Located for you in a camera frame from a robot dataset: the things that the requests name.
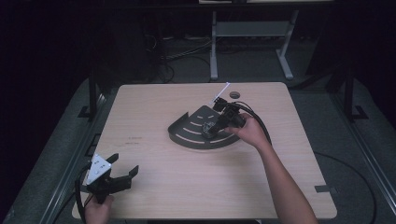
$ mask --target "cable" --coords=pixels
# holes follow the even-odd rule
[[[219,54],[236,54],[248,49],[248,45],[242,45],[230,40],[229,38],[219,41],[217,45],[217,53]]]
[[[375,197],[375,194],[374,194],[373,189],[371,188],[371,186],[370,186],[370,184],[369,184],[369,181],[368,181],[358,170],[356,170],[353,166],[349,165],[348,163],[346,163],[346,162],[344,162],[344,161],[341,161],[341,160],[338,160],[338,159],[335,158],[335,157],[332,157],[332,156],[323,154],[323,153],[321,153],[321,152],[314,151],[314,153],[317,154],[317,155],[319,155],[319,156],[329,158],[329,159],[331,159],[331,160],[337,161],[337,162],[339,162],[339,163],[345,165],[346,167],[348,167],[349,169],[351,169],[355,174],[357,174],[357,175],[364,181],[364,183],[366,184],[367,188],[370,190],[370,194],[371,194],[371,197],[372,197],[372,199],[373,199],[373,216],[372,216],[372,219],[370,220],[369,223],[370,223],[370,224],[375,223],[375,219],[376,219],[376,197]]]
[[[145,37],[150,37],[154,40],[153,46],[151,47],[151,49],[155,49],[155,47],[157,47],[157,38],[155,38],[154,35],[145,35]]]
[[[203,37],[186,36],[182,39],[186,40],[186,41],[193,42],[193,43],[203,43],[203,42],[210,40],[210,37],[208,37],[208,36],[203,36]]]
[[[270,134],[268,133],[267,128],[265,127],[264,122],[262,122],[262,119],[253,112],[253,110],[250,108],[250,106],[248,106],[247,104],[243,103],[246,106],[240,105],[237,102],[232,102],[232,103],[217,103],[219,105],[233,105],[238,107],[239,109],[242,109],[244,111],[246,111],[251,117],[253,117],[255,120],[257,120],[260,124],[260,126],[262,127],[262,130],[264,131],[265,137],[267,138],[268,142],[272,145],[272,140],[270,137]]]
[[[163,66],[165,66],[165,69],[167,70],[167,69],[170,69],[171,70],[171,72],[172,72],[172,75],[171,75],[171,77],[170,78],[168,78],[168,79],[166,79],[166,76],[165,76],[165,74],[163,73],[163,72],[161,72],[161,70],[159,69],[158,70],[158,78],[163,82],[163,84],[167,84],[167,83],[169,83],[169,82],[173,82],[173,78],[175,77],[175,69],[173,68],[173,67],[171,67],[169,64],[167,64],[167,63],[164,63],[164,64],[162,64]]]
[[[85,201],[84,207],[87,206],[87,204],[92,200],[92,198],[93,198],[93,194],[91,194],[90,198]]]
[[[189,59],[189,58],[201,60],[201,61],[203,61],[204,63],[206,63],[208,66],[210,66],[210,63],[209,63],[207,60],[205,60],[205,59],[203,59],[203,58],[201,58],[201,57],[198,57],[198,56],[183,56],[183,57],[178,57],[178,58],[175,58],[175,59],[171,59],[171,60],[169,60],[168,62],[172,62],[172,61],[180,60],[180,59]]]
[[[61,210],[59,210],[58,214],[56,215],[55,219],[53,219],[52,224],[55,224],[56,221],[58,220],[59,216],[61,215],[62,211],[66,208],[66,206],[70,203],[70,201],[72,200],[72,198],[75,196],[75,192],[73,192],[69,198],[66,200],[66,202],[64,203],[64,205],[61,207]]]
[[[178,58],[178,57],[182,57],[182,56],[190,55],[190,54],[193,54],[193,53],[197,53],[197,52],[199,52],[199,51],[201,51],[203,49],[207,49],[207,47],[210,46],[211,43],[212,43],[212,41],[208,41],[208,42],[204,43],[203,45],[198,46],[198,47],[196,47],[194,49],[189,49],[189,50],[181,52],[179,54],[166,56],[165,59],[166,60],[171,60],[171,59],[175,59],[175,58]]]
[[[79,213],[79,216],[81,217],[81,221],[83,222],[83,223],[86,223],[86,220],[85,220],[85,208],[84,208],[84,206],[82,205],[82,201],[81,201],[81,178],[82,178],[82,175],[86,172],[86,171],[88,171],[88,169],[90,169],[90,167],[91,167],[91,162],[89,162],[87,165],[85,165],[82,169],[81,169],[81,171],[79,172],[79,174],[78,174],[78,178],[76,179],[76,181],[75,181],[75,192],[76,192],[76,204],[77,204],[77,208],[78,208],[78,213]]]

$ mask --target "table top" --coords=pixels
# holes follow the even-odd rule
[[[183,114],[208,105],[224,83],[126,85],[119,89],[95,153],[119,153],[112,177],[139,165],[131,189],[114,194],[111,216],[136,219],[276,218],[260,155],[242,140],[217,149],[191,149],[169,138]],[[274,149],[318,218],[336,216],[304,127],[283,83],[232,83],[265,123]],[[78,217],[76,207],[73,216]]]

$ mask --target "dark background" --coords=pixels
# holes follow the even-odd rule
[[[163,1],[169,4],[175,1]],[[86,6],[96,5],[94,1]],[[102,67],[114,78],[98,84],[147,82],[156,56],[144,51],[142,31],[156,34],[155,20],[130,13],[84,10],[67,1],[6,0],[0,5],[0,150],[3,219],[46,145],[73,93],[89,73]],[[334,63],[351,67],[396,127],[396,19],[385,1],[337,1],[308,69],[320,73]],[[188,13],[160,17],[165,32],[204,35],[207,22]],[[191,28],[184,21],[197,20]],[[125,27],[129,21],[133,28]],[[124,51],[130,29],[134,44]],[[133,58],[134,63],[125,62]],[[134,70],[136,75],[117,77]]]

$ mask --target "dark floor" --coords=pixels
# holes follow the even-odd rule
[[[281,40],[268,40],[261,42],[259,46],[251,45],[233,54],[219,54],[219,79],[214,82],[278,81],[291,87],[310,78],[304,74],[315,42],[290,44],[288,60],[295,75],[293,80],[283,77],[275,53],[279,43]],[[169,41],[167,44],[168,55],[173,55],[194,47],[197,43]],[[172,61],[168,64],[169,67],[161,67],[162,72],[150,83],[163,83],[165,79],[169,83],[208,82],[209,53],[191,56],[193,57]],[[368,119],[358,119],[350,123],[342,112],[343,91],[336,94],[325,91],[329,78],[330,76],[324,77],[304,90],[290,91],[320,169],[332,189],[332,197],[338,211],[336,218],[321,220],[320,223],[396,223],[395,212],[389,206],[391,198],[384,194],[386,186],[381,185],[379,181],[384,178],[377,177],[377,166],[370,162],[370,156],[365,156],[369,150],[386,180],[395,186],[393,161],[396,158],[396,132],[359,81],[355,81],[353,105],[360,105]],[[76,178],[78,170],[90,159],[84,154],[90,148],[92,139],[102,131],[116,97],[117,87],[106,88],[110,91],[98,101],[98,114],[92,122],[78,118],[81,108],[89,103],[88,81],[84,81],[78,88],[11,207],[5,223],[51,223],[60,212],[61,205],[66,203],[72,193],[72,181]],[[71,216],[74,202],[72,199],[66,203],[56,223],[80,222]],[[277,220],[262,222],[278,223]]]

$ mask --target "finger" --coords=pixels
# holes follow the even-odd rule
[[[97,203],[96,197],[93,196],[93,194],[91,194],[91,193],[88,195],[87,199],[85,200],[85,204],[87,204],[89,202]]]
[[[239,130],[239,128],[227,127],[224,129],[224,132],[238,134]]]
[[[242,114],[239,114],[239,116],[241,116],[242,119],[251,118],[251,116],[248,113],[242,113]]]
[[[105,201],[103,202],[103,204],[106,205],[111,205],[114,202],[114,196],[113,195],[107,195],[107,197],[105,198]]]

